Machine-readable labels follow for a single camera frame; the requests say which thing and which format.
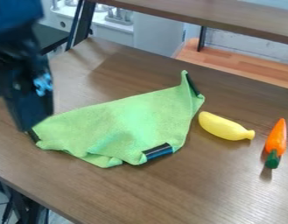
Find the green microfiber cloth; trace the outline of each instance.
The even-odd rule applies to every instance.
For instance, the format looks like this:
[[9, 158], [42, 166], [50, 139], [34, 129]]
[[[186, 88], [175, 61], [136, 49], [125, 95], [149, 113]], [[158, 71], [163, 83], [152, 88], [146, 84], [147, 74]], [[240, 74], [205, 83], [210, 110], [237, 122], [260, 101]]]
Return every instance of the green microfiber cloth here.
[[78, 108], [33, 128], [43, 150], [65, 151], [106, 168], [140, 165], [177, 151], [205, 98], [187, 71], [177, 87]]

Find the yellow banana toy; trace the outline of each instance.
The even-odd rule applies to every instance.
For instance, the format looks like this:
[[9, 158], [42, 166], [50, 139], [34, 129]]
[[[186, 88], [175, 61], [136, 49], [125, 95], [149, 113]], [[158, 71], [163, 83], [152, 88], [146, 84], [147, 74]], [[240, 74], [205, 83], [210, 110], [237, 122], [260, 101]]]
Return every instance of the yellow banana toy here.
[[244, 138], [252, 140], [255, 137], [254, 130], [246, 130], [239, 123], [232, 122], [206, 111], [200, 112], [199, 123], [200, 126], [209, 133], [230, 141], [242, 140]]

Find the white wall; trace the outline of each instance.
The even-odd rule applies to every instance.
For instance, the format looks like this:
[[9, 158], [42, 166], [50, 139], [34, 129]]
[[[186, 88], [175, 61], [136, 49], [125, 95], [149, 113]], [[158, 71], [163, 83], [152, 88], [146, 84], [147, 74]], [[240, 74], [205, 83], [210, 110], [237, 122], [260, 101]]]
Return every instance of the white wall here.
[[186, 31], [185, 39], [198, 38], [200, 36], [200, 26], [196, 24], [184, 24]]
[[208, 28], [206, 44], [216, 49], [288, 64], [288, 45], [262, 38]]
[[40, 23], [43, 25], [49, 25], [51, 27], [57, 28], [56, 21], [58, 21], [58, 19], [56, 19], [55, 13], [50, 12], [52, 0], [41, 0], [41, 2], [43, 5], [45, 17], [40, 20]]
[[184, 25], [171, 19], [134, 13], [134, 47], [171, 57], [182, 44]]

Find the wooden table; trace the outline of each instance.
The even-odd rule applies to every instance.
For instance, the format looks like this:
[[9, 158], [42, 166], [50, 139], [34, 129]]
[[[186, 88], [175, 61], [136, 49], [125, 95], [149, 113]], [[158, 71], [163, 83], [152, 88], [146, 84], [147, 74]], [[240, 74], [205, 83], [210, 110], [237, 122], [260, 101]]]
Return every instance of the wooden table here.
[[195, 117], [176, 154], [101, 169], [35, 147], [0, 99], [5, 184], [75, 223], [288, 223], [288, 151], [273, 172], [260, 159], [277, 119], [288, 122], [288, 89], [93, 39], [51, 67], [57, 113], [176, 86], [186, 69], [207, 97], [202, 110], [254, 129], [256, 139], [211, 136]]
[[288, 10], [239, 0], [92, 0], [288, 44]]

